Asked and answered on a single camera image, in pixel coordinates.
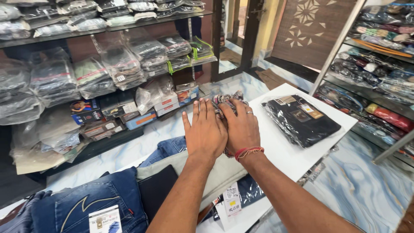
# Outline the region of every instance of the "cardboard box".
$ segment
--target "cardboard box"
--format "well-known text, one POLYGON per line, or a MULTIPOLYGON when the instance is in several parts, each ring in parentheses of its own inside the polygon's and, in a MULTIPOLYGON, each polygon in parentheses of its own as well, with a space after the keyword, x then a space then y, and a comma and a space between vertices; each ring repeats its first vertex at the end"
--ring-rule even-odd
POLYGON ((168 106, 171 106, 175 103, 178 103, 178 96, 174 92, 174 94, 172 96, 167 97, 166 99, 162 100, 158 104, 154 105, 154 109, 155 109, 155 111, 159 111, 159 110, 162 110, 162 109, 164 109, 168 106))
POLYGON ((104 95, 100 99, 101 111, 107 120, 138 111, 130 91, 119 91, 104 95))
POLYGON ((73 102, 70 105, 70 110, 72 111, 72 118, 78 125, 104 118, 96 99, 73 102))
POLYGON ((156 115, 157 115, 157 116, 162 116, 162 115, 166 114, 167 112, 171 112, 171 111, 173 111, 174 109, 177 109, 177 108, 179 108, 179 107, 180 107, 180 103, 176 102, 176 103, 174 103, 174 104, 172 104, 172 105, 170 105, 170 106, 168 106, 168 107, 165 107, 165 108, 163 108, 163 109, 161 109, 161 110, 158 110, 158 111, 156 112, 156 115))
POLYGON ((183 106, 191 102, 193 99, 198 98, 198 86, 186 90, 179 90, 176 91, 176 93, 178 95, 178 102, 180 103, 180 106, 183 106))
POLYGON ((155 110, 151 108, 149 111, 147 111, 144 115, 136 117, 128 122, 125 123, 125 126, 129 130, 136 129, 140 126, 143 126, 147 123, 150 123, 151 121, 156 119, 155 110))

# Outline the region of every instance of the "black packaged garment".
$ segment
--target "black packaged garment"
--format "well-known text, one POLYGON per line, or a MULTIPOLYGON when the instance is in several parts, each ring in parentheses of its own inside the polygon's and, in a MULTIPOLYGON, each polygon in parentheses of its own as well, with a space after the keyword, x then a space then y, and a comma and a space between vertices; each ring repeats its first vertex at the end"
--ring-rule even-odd
POLYGON ((270 97, 262 103, 267 114, 293 144, 308 148, 341 126, 298 95, 270 97))
POLYGON ((178 175, 170 164, 159 173, 138 182, 144 212, 150 223, 177 179, 178 175))

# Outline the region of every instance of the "clothing package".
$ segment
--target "clothing package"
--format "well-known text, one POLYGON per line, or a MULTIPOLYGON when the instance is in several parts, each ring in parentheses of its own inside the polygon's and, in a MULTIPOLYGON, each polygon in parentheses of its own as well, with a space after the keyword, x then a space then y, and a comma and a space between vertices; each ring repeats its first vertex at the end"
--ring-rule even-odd
POLYGON ((262 107, 288 140, 308 148, 329 137, 341 126, 298 95, 267 97, 262 107))

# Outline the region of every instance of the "patterned cloth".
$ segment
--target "patterned cloth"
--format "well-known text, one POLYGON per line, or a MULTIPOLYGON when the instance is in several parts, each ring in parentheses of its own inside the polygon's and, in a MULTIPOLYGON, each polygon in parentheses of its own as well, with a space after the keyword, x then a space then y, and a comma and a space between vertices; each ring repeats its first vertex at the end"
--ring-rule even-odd
POLYGON ((219 108, 219 104, 227 104, 228 106, 231 107, 234 114, 236 114, 236 116, 237 116, 236 107, 230 102, 231 98, 236 99, 236 100, 240 100, 241 102, 243 102, 244 104, 249 106, 249 103, 247 103, 246 101, 243 100, 243 92, 241 92, 240 90, 236 91, 233 95, 230 95, 230 94, 215 95, 212 103, 213 103, 213 107, 214 107, 214 112, 216 114, 219 114, 220 119, 224 119, 225 116, 223 114, 223 111, 219 108))

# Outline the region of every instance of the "glass shelf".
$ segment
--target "glass shelf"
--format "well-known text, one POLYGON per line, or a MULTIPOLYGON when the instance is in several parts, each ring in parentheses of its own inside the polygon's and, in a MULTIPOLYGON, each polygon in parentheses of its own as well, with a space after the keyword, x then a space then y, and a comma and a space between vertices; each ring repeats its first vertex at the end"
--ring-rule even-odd
POLYGON ((375 53, 379 53, 379 54, 382 54, 382 55, 385 55, 385 56, 389 56, 389 57, 398 59, 400 61, 405 61, 405 62, 414 64, 414 58, 407 58, 407 57, 402 57, 402 56, 398 56, 398 55, 394 55, 394 54, 390 54, 390 53, 385 53, 385 52, 382 52, 382 51, 378 51, 378 50, 375 50, 375 49, 366 47, 366 46, 364 46, 362 44, 359 44, 359 43, 355 42, 353 39, 348 39, 348 40, 344 41, 343 43, 346 44, 346 45, 355 47, 355 48, 360 48, 360 49, 365 49, 365 50, 373 51, 375 53))
POLYGON ((341 87, 349 92, 359 95, 363 97, 364 99, 367 99, 386 109, 389 109, 395 113, 405 116, 406 118, 414 120, 414 110, 412 110, 408 105, 404 105, 404 104, 389 100, 383 97, 382 95, 376 92, 373 92, 370 88, 352 85, 342 80, 339 80, 331 75, 326 75, 324 80, 338 87, 341 87))
POLYGON ((197 16, 203 16, 203 15, 211 15, 213 12, 209 10, 204 10, 203 12, 197 12, 197 13, 190 13, 190 14, 182 14, 182 15, 175 15, 172 17, 165 17, 161 19, 152 19, 148 21, 140 21, 135 24, 125 25, 125 26, 119 26, 119 27, 107 27, 105 29, 98 29, 98 30, 92 30, 87 32, 72 32, 68 34, 62 34, 57 36, 46 36, 46 37, 36 37, 36 38, 27 38, 27 39, 19 39, 19 40, 10 40, 10 41, 1 41, 0 42, 0 49, 1 48, 7 48, 12 46, 18 46, 23 44, 32 44, 42 41, 52 41, 52 40, 58 40, 58 39, 65 39, 65 38, 72 38, 72 37, 79 37, 79 36, 87 36, 87 35, 93 35, 98 34, 102 32, 116 32, 120 30, 125 29, 131 29, 136 27, 143 27, 148 26, 152 24, 160 24, 165 22, 171 22, 177 19, 187 19, 197 16))

